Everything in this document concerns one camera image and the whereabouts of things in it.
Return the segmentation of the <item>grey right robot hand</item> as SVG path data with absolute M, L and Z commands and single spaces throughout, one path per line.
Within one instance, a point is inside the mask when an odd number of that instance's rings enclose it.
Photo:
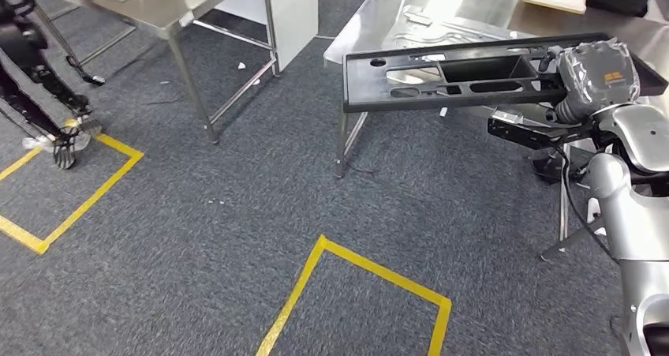
M 575 47 L 551 46 L 538 70 L 556 68 L 566 97 L 553 111 L 558 123 L 576 125 L 611 105 L 635 103 L 641 81 L 628 46 L 615 37 Z

